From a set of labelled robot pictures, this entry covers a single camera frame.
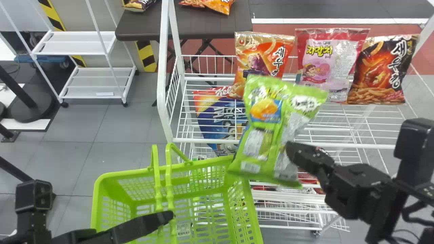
chip bag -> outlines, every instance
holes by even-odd
[[[205,8],[204,1],[205,0],[184,0],[179,2],[179,5]]]
[[[235,51],[238,69],[231,98],[242,98],[249,74],[282,78],[295,37],[256,32],[236,32]]]
[[[329,91],[329,101],[345,102],[348,75],[354,66],[369,29],[296,29],[297,83]]]
[[[199,129],[205,139],[239,140],[247,124],[246,110],[241,100],[226,94],[230,86],[193,91]],[[217,156],[234,154],[238,144],[208,143]]]
[[[230,6],[235,0],[204,0],[204,5],[212,10],[229,15]]]
[[[124,8],[129,11],[141,13],[144,12],[156,1],[157,0],[129,0],[128,3],[124,5]]]
[[[402,104],[407,74],[419,35],[368,38],[356,62],[348,104]]]
[[[327,92],[271,76],[249,75],[244,92],[248,126],[228,172],[301,187],[298,168],[284,149],[319,111]]]

dark table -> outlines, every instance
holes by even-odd
[[[159,41],[161,1],[144,13],[124,11],[116,28],[116,38],[120,41]],[[236,31],[253,30],[248,0],[236,0],[229,16],[210,9],[181,6],[178,4],[181,1],[174,0],[180,39],[233,38]]]

caster wheel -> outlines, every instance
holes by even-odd
[[[310,231],[310,233],[312,233],[316,238],[320,236],[319,231]]]
[[[62,102],[62,103],[60,104],[60,106],[61,106],[62,108],[67,108],[67,107],[69,107],[69,103],[67,103],[67,102]]]
[[[65,60],[59,63],[61,69],[67,69],[69,67],[69,61]]]

wire basket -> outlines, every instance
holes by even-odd
[[[172,165],[172,156],[184,162]],[[158,166],[153,145],[148,168],[106,173],[96,180],[91,228],[104,231],[137,216],[171,210],[175,219],[169,225],[134,243],[261,244],[249,182],[226,174],[231,159],[191,161],[168,144],[167,166]]]

hazard stripe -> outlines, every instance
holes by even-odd
[[[143,70],[145,72],[155,72],[157,69],[157,63],[155,62],[154,53],[152,52],[152,46],[150,41],[137,41],[138,56],[143,64]]]
[[[38,2],[40,3],[42,10],[44,10],[54,29],[56,31],[66,31],[65,26],[63,25],[59,15],[57,14],[50,0],[38,0]],[[83,57],[72,56],[72,58],[75,60],[77,65],[81,67],[86,67],[86,63],[84,62]]]

